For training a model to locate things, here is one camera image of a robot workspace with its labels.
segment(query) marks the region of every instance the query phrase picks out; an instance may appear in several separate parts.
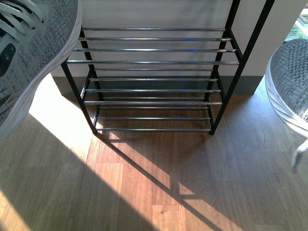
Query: shoe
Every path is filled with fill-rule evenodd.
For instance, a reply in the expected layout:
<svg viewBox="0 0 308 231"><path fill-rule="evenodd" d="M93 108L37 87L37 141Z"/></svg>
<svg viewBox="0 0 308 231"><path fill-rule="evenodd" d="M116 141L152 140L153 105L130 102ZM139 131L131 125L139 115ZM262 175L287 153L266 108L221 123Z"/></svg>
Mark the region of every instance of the shoe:
<svg viewBox="0 0 308 231"><path fill-rule="evenodd" d="M300 159L308 159L308 40L294 39L276 50L268 62L265 85L280 119L306 138L293 154L296 172Z"/></svg>
<svg viewBox="0 0 308 231"><path fill-rule="evenodd" d="M81 19L81 0L1 0L0 140L18 129L39 83L68 58Z"/></svg>

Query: baseboard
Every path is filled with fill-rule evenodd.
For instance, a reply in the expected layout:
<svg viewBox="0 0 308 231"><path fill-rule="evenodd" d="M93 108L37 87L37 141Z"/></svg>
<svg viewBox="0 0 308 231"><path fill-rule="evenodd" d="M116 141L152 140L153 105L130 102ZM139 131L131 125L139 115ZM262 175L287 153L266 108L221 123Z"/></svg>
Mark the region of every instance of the baseboard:
<svg viewBox="0 0 308 231"><path fill-rule="evenodd" d="M240 78L240 80L238 81L238 84L234 90L233 94L239 94L239 95L253 95L260 83L260 81L262 80L263 76L242 76ZM68 84L68 81L65 77L53 77L56 85L58 86L60 93L63 96L73 96L73 92L71 90L70 85ZM82 89L83 84L85 82L85 77L75 77L74 81L78 87L79 90ZM229 86L232 82L232 76L221 76L221 81L223 83L223 88L225 90L225 92L228 91ZM154 84L151 83L150 85L151 89L159 89L160 86L159 84ZM142 88L147 88L147 83L140 83L139 86L136 86L136 84L134 84L134 88L136 89L142 89ZM132 88L131 84L129 84L128 82L123 82L122 84L120 84L119 82L117 83L105 83L104 85L105 88L115 88L115 89L129 89ZM165 89L176 89L176 88L182 88L182 89L205 89L206 85L205 84L200 84L197 82L178 82L176 85L175 83L167 83L164 84L164 88Z"/></svg>

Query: chrome bar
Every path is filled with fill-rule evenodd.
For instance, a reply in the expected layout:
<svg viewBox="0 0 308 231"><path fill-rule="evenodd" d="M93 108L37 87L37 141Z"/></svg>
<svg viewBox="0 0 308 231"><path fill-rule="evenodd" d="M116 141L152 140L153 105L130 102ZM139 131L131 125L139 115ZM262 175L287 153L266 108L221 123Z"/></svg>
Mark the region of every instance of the chrome bar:
<svg viewBox="0 0 308 231"><path fill-rule="evenodd" d="M231 38L99 38L85 37L79 41L183 41L183 42L229 42Z"/></svg>
<svg viewBox="0 0 308 231"><path fill-rule="evenodd" d="M129 102L129 101L84 101L84 104L99 104L99 105L222 105L222 102Z"/></svg>
<svg viewBox="0 0 308 231"><path fill-rule="evenodd" d="M105 100L203 100L204 97L104 97Z"/></svg>
<svg viewBox="0 0 308 231"><path fill-rule="evenodd" d="M82 30L91 31L226 31L225 28L91 28L86 27Z"/></svg>
<svg viewBox="0 0 308 231"><path fill-rule="evenodd" d="M236 49L95 49L75 48L79 52L213 52L229 53L236 52Z"/></svg>
<svg viewBox="0 0 308 231"><path fill-rule="evenodd" d="M102 107L99 106L100 109L104 109L104 110L126 110L126 109L137 109L137 110L207 110L208 107Z"/></svg>
<svg viewBox="0 0 308 231"><path fill-rule="evenodd" d="M95 61L95 60L67 60L67 64L172 64L172 65L238 65L238 61Z"/></svg>
<svg viewBox="0 0 308 231"><path fill-rule="evenodd" d="M215 78L136 78L136 77L106 77L106 78L90 78L90 81L209 81L216 82Z"/></svg>
<svg viewBox="0 0 308 231"><path fill-rule="evenodd" d="M213 71L213 69L165 69L165 68L95 68L95 71Z"/></svg>
<svg viewBox="0 0 308 231"><path fill-rule="evenodd" d="M103 117L97 119L103 120L209 120L209 117Z"/></svg>
<svg viewBox="0 0 308 231"><path fill-rule="evenodd" d="M206 93L206 92L221 92L221 90L189 90L189 89L85 89L86 92L183 92L183 93Z"/></svg>
<svg viewBox="0 0 308 231"><path fill-rule="evenodd" d="M167 129L167 128L97 128L97 131L182 131L182 132L210 132L211 129Z"/></svg>

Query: gray sneaker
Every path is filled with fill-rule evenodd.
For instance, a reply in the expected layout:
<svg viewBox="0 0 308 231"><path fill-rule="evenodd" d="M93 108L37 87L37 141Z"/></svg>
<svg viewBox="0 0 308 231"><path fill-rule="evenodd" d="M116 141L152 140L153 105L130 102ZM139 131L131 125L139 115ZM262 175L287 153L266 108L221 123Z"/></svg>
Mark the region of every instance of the gray sneaker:
<svg viewBox="0 0 308 231"><path fill-rule="evenodd" d="M68 58L81 0L0 1L0 140L27 115L39 83Z"/></svg>

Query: rack leg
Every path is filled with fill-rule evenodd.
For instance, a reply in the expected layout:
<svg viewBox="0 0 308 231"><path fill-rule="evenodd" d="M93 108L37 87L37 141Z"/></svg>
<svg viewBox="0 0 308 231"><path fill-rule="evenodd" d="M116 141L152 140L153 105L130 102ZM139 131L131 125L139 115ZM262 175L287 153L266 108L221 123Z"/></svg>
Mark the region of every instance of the rack leg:
<svg viewBox="0 0 308 231"><path fill-rule="evenodd" d="M76 99L78 101L78 104L79 104L79 106L80 106L80 108L81 108L81 110L82 110L82 112L83 112L83 114L84 114L84 116L86 118L86 121L87 121L88 125L90 126L90 129L91 129L92 133L96 134L97 131L95 129L95 126L92 124L90 115L89 115L89 113L87 111L87 108L84 105L80 95L79 95L78 88L76 86L76 83L73 80L72 74L71 74L67 64L64 62L64 63L61 64L61 67L62 67L62 69L63 69L63 71L65 73L65 76L66 76L66 78L67 78L67 80L68 80L68 82L69 82L69 84L70 84L70 86L71 86L71 88L73 90L73 93L74 93L74 95L75 95L75 97L76 97Z"/></svg>
<svg viewBox="0 0 308 231"><path fill-rule="evenodd" d="M241 74L242 74L242 72L244 70L244 67L245 67L245 65L246 65L246 63L248 61L248 58L249 58L249 56L250 56L250 54L252 52L252 49L253 49L254 45L256 44L256 41L257 41L257 39L258 39L258 37L260 35L260 32L261 32L261 30L263 28L263 25L265 24L265 21L266 21L268 15L270 13L270 10L273 7L274 2L275 2L275 0L267 0L265 2L265 4L264 4L264 7L263 7L262 12L260 14L260 17L259 17L259 19L257 21L255 29L254 29L251 37L250 37L250 40L249 40L248 45L246 47L246 50L245 50L245 52L243 54L243 59L240 62L239 66L238 66L238 68L236 70L236 73L234 75L234 78L233 78L233 80L231 82L231 85L230 85L229 90L228 90L227 95L226 95L226 99L223 102L223 104L221 106L221 109L220 109L220 111L219 111L219 113L217 115L217 118L215 120L214 126L212 127L212 130L210 131L211 135L214 135L214 133L215 133L215 131L217 129L217 126L218 126L218 124L219 124L219 122L220 122L220 120L221 120L221 118L223 116L223 113L226 110L228 102L230 101L230 98L231 98L231 96L233 94L233 91L234 91L234 89L236 87L236 84L239 81L239 78L240 78L240 76L241 76Z"/></svg>

